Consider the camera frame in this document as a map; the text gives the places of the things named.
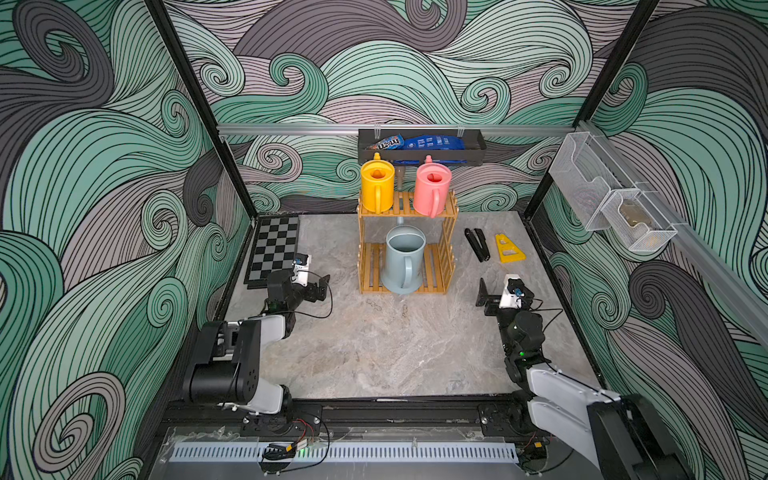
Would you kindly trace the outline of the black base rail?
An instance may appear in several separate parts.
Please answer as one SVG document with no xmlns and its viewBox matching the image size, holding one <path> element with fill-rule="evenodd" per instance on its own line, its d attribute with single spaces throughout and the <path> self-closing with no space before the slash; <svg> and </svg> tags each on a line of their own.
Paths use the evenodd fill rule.
<svg viewBox="0 0 768 480">
<path fill-rule="evenodd" d="M 159 432 L 171 427 L 220 428 L 246 436 L 346 434 L 354 429 L 449 428 L 480 430 L 505 439 L 534 434 L 527 397 L 517 392 L 395 398 L 295 399 L 286 413 L 255 415 L 232 408 L 173 402 L 161 417 Z"/>
</svg>

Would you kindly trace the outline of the black corner frame post left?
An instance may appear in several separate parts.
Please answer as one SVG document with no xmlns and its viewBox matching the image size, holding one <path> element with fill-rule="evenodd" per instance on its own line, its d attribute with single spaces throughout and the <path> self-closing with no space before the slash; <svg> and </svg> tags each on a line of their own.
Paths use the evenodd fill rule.
<svg viewBox="0 0 768 480">
<path fill-rule="evenodd" d="M 251 201 L 244 180 L 240 175 L 234 155 L 230 147 L 219 135 L 218 123 L 205 98 L 200 82 L 196 78 L 191 61 L 189 60 L 178 32 L 173 25 L 165 2 L 161 0 L 146 0 L 145 5 L 165 44 L 166 50 L 180 75 L 184 87 L 191 95 L 191 101 L 201 119 L 202 125 L 216 151 L 223 169 L 232 182 L 235 192 L 243 204 L 249 218 L 255 220 L 258 217 L 258 213 Z"/>
</svg>

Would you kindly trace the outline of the aluminium wall rail right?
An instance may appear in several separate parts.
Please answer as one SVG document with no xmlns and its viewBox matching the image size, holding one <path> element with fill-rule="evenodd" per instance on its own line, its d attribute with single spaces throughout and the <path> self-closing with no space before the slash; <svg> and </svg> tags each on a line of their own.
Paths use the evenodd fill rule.
<svg viewBox="0 0 768 480">
<path fill-rule="evenodd" d="M 738 317 L 750 334 L 767 348 L 767 305 L 748 285 L 702 240 L 695 230 L 613 146 L 609 138 L 591 121 L 579 121 L 576 130 L 589 132 L 609 156 L 608 168 L 617 169 L 619 181 L 630 182 L 648 199 L 651 210 L 673 226 L 677 234 L 673 242 L 696 267 L 712 292 Z"/>
</svg>

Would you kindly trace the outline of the black wall basket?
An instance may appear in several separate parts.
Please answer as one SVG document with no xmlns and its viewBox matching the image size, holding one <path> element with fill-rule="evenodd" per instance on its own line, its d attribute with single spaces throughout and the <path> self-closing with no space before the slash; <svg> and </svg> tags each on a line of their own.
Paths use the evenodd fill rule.
<svg viewBox="0 0 768 480">
<path fill-rule="evenodd" d="M 448 150 L 367 150 L 369 145 L 377 141 L 393 136 L 401 135 L 404 140 L 421 135 L 450 135 L 460 137 L 465 144 L 465 149 L 461 151 Z M 373 130 L 359 130 L 357 135 L 357 152 L 360 163 L 365 163 L 374 158 L 375 153 L 379 153 L 381 158 L 394 164 L 405 166 L 417 166 L 425 161 L 425 157 L 430 155 L 433 160 L 448 166 L 479 166 L 484 162 L 487 152 L 487 143 L 479 130 L 467 130 L 462 135 L 457 135 L 447 130 L 427 131 L 402 131 L 402 130 L 384 130 L 381 135 L 375 134 Z"/>
</svg>

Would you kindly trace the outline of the clear plastic wall bin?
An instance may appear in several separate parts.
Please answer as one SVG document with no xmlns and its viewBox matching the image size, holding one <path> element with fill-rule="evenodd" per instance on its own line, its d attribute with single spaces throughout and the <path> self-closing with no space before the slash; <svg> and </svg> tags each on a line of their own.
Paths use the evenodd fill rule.
<svg viewBox="0 0 768 480">
<path fill-rule="evenodd" d="M 657 253 L 677 235 L 601 136 L 566 135 L 549 174 L 586 230 L 610 230 L 632 253 Z"/>
</svg>

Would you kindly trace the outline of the blue snack bag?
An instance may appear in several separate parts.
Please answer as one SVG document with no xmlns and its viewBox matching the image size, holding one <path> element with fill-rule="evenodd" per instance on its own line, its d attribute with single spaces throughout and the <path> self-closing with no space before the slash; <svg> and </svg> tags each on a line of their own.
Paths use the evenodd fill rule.
<svg viewBox="0 0 768 480">
<path fill-rule="evenodd" d="M 421 135 L 406 139 L 402 150 L 448 150 L 461 151 L 465 149 L 464 141 L 460 137 L 450 135 Z"/>
</svg>

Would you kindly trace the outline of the yellow plastic watering can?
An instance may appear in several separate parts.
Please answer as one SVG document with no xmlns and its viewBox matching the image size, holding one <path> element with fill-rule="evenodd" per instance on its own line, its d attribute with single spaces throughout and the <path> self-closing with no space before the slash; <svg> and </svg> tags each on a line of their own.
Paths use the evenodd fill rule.
<svg viewBox="0 0 768 480">
<path fill-rule="evenodd" d="M 394 166 L 379 153 L 361 167 L 362 205 L 374 214 L 389 211 L 394 203 Z"/>
</svg>

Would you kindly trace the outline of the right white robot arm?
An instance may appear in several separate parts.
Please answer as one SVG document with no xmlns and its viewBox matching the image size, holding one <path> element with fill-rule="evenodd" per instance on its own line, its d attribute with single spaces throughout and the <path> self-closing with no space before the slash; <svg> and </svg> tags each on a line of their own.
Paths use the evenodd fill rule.
<svg viewBox="0 0 768 480">
<path fill-rule="evenodd" d="M 639 394 L 593 387 L 543 352 L 545 322 L 523 280 L 508 274 L 501 294 L 481 282 L 476 306 L 496 320 L 507 375 L 524 403 L 514 427 L 547 432 L 592 462 L 606 479 L 690 479 L 680 448 L 655 407 Z"/>
</svg>

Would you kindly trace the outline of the small candy packet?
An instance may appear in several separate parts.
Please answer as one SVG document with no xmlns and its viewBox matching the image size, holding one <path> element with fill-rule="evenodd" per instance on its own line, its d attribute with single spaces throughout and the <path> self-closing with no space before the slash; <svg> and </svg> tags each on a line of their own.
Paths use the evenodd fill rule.
<svg viewBox="0 0 768 480">
<path fill-rule="evenodd" d="M 367 150 L 397 150 L 405 145 L 405 140 L 401 135 L 393 135 L 369 145 Z"/>
</svg>

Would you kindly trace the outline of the wooden slatted shelf rack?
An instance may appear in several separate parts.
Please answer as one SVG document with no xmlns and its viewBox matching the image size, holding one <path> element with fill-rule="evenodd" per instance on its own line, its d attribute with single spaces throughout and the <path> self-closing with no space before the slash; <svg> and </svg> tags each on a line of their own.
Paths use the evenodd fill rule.
<svg viewBox="0 0 768 480">
<path fill-rule="evenodd" d="M 452 237 L 458 219 L 458 202 L 450 192 L 443 210 L 434 220 L 441 220 L 441 233 L 437 242 L 430 242 L 426 234 L 412 222 L 428 220 L 415 210 L 412 192 L 396 192 L 393 206 L 377 213 L 358 201 L 356 209 L 359 227 L 357 255 L 358 287 L 362 294 L 396 293 L 400 295 L 445 294 L 456 269 Z M 388 218 L 397 221 L 387 234 L 366 239 L 366 221 Z"/>
</svg>

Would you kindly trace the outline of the black corner frame post right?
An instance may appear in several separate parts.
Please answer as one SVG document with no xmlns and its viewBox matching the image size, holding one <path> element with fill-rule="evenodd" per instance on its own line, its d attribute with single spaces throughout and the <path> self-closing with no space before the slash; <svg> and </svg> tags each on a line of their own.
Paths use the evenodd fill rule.
<svg viewBox="0 0 768 480">
<path fill-rule="evenodd" d="M 578 127 L 582 122 L 592 119 L 610 86 L 620 73 L 634 45 L 642 34 L 643 29 L 650 21 L 658 4 L 658 0 L 640 0 L 638 2 L 623 32 L 609 52 L 606 64 L 601 69 L 595 84 L 591 88 L 586 100 L 576 115 L 575 120 L 572 123 L 573 127 Z M 523 222 L 525 224 L 529 224 L 533 220 L 537 210 L 543 203 L 543 200 L 553 184 L 550 170 L 551 168 L 548 167 L 524 211 Z"/>
</svg>

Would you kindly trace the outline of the aluminium wall rail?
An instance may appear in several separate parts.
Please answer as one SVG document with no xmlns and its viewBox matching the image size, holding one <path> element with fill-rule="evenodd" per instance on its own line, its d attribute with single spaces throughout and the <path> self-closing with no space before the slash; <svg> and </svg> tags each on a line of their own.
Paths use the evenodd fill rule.
<svg viewBox="0 0 768 480">
<path fill-rule="evenodd" d="M 249 123 L 222 123 L 217 126 L 217 131 L 221 136 L 242 136 L 242 135 L 286 135 L 286 136 L 351 136 L 356 135 L 359 130 L 373 130 L 375 134 L 381 135 L 384 130 L 402 130 L 402 131 L 442 131 L 447 130 L 457 135 L 462 135 L 467 130 L 479 130 L 483 135 L 491 137 L 562 137 L 575 131 L 574 127 L 564 126 L 535 126 L 535 125 L 501 125 L 501 124 L 478 124 L 478 125 L 436 125 L 436 124 L 339 124 L 339 123 L 272 123 L 272 124 L 249 124 Z"/>
<path fill-rule="evenodd" d="M 591 121 L 579 121 L 576 130 L 589 132 L 609 156 L 608 168 L 617 169 L 619 181 L 630 182 L 648 199 L 651 210 L 673 226 L 677 234 L 673 242 L 696 267 L 712 292 L 738 317 L 750 334 L 767 348 L 767 305 L 748 285 L 702 240 L 695 230 L 613 146 L 609 138 Z"/>
</svg>

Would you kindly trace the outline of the light blue long-spout watering can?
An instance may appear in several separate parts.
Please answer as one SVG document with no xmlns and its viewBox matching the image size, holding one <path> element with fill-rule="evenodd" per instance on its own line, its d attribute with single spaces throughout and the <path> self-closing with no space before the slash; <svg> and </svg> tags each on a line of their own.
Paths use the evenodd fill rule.
<svg viewBox="0 0 768 480">
<path fill-rule="evenodd" d="M 422 230 L 403 218 L 389 230 L 385 239 L 382 284 L 398 295 L 416 292 L 424 280 L 424 251 L 427 239 Z"/>
</svg>

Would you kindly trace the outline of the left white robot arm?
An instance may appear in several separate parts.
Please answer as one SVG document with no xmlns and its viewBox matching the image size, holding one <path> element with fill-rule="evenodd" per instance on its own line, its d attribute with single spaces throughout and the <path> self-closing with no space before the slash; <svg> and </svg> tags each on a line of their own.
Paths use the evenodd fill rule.
<svg viewBox="0 0 768 480">
<path fill-rule="evenodd" d="M 267 297 L 254 316 L 213 321 L 200 330 L 181 387 L 187 403 L 222 405 L 253 415 L 276 415 L 291 409 L 288 387 L 261 378 L 262 350 L 288 338 L 304 302 L 332 298 L 330 277 L 307 271 L 315 282 L 301 283 L 291 270 L 267 277 Z"/>
</svg>

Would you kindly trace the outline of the black grey chessboard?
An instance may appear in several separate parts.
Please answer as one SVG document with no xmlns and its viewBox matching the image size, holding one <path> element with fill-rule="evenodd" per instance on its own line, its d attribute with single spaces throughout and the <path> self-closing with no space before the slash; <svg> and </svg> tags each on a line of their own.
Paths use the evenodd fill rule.
<svg viewBox="0 0 768 480">
<path fill-rule="evenodd" d="M 298 215 L 261 216 L 258 219 L 244 276 L 248 289 L 266 288 L 270 273 L 293 268 L 299 227 Z"/>
</svg>

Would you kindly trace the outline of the yellow triangular stand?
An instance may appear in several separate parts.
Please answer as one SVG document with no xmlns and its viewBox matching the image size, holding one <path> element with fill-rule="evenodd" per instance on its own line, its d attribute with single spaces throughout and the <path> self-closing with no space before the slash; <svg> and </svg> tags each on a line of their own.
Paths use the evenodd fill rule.
<svg viewBox="0 0 768 480">
<path fill-rule="evenodd" d="M 496 234 L 495 244 L 502 264 L 523 261 L 527 258 L 526 254 L 505 234 Z"/>
</svg>

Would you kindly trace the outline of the pink plastic watering can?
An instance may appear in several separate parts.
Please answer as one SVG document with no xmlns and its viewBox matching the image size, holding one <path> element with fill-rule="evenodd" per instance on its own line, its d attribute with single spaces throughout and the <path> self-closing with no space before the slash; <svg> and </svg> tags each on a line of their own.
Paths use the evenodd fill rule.
<svg viewBox="0 0 768 480">
<path fill-rule="evenodd" d="M 452 180 L 451 170 L 430 155 L 416 172 L 413 206 L 417 213 L 435 218 L 444 209 Z"/>
</svg>

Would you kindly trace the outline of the aluminium wall rail back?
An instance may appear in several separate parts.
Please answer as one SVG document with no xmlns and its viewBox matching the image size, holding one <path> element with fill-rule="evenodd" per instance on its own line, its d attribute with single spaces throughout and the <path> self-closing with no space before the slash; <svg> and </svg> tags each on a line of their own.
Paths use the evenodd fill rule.
<svg viewBox="0 0 768 480">
<path fill-rule="evenodd" d="M 535 126 L 535 125 L 501 125 L 501 124 L 478 124 L 478 125 L 436 125 L 436 124 L 339 124 L 339 123 L 272 123 L 272 124 L 249 124 L 249 123 L 222 123 L 217 126 L 217 131 L 221 136 L 242 136 L 242 135 L 286 135 L 286 136 L 351 136 L 356 135 L 359 130 L 373 130 L 375 134 L 381 135 L 384 130 L 402 130 L 402 131 L 442 131 L 447 130 L 457 135 L 462 135 L 467 130 L 479 130 L 483 135 L 491 137 L 562 137 L 575 131 L 574 127 L 564 126 Z"/>
</svg>

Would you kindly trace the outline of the black stapler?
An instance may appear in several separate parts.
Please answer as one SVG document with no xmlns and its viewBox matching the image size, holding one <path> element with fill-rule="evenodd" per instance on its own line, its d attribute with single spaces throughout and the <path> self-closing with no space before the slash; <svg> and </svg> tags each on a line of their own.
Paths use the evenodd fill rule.
<svg viewBox="0 0 768 480">
<path fill-rule="evenodd" d="M 464 235 L 479 262 L 490 259 L 490 251 L 484 232 L 480 228 L 465 228 Z"/>
</svg>

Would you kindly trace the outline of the black corner frame post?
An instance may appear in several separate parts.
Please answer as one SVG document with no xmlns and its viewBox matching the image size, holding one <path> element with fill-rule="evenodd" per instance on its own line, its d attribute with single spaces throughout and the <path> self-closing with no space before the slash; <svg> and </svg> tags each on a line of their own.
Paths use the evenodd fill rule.
<svg viewBox="0 0 768 480">
<path fill-rule="evenodd" d="M 232 182 L 235 192 L 243 204 L 249 218 L 255 220 L 258 217 L 258 213 L 251 201 L 244 180 L 240 175 L 234 155 L 230 147 L 219 135 L 218 123 L 205 98 L 200 82 L 196 78 L 191 61 L 189 60 L 178 32 L 173 25 L 165 2 L 161 0 L 146 0 L 145 5 L 165 44 L 166 50 L 180 75 L 184 87 L 191 95 L 191 101 L 201 119 L 202 125 L 216 151 L 223 169 Z"/>
<path fill-rule="evenodd" d="M 609 52 L 606 64 L 601 69 L 595 84 L 591 88 L 586 100 L 576 115 L 575 120 L 572 123 L 573 127 L 578 127 L 582 122 L 592 119 L 610 86 L 620 73 L 634 45 L 642 34 L 643 29 L 650 21 L 658 4 L 658 0 L 640 0 L 638 2 L 623 32 Z M 550 170 L 551 168 L 548 167 L 524 211 L 523 222 L 525 224 L 529 224 L 533 220 L 537 210 L 543 203 L 543 200 L 553 184 Z"/>
</svg>

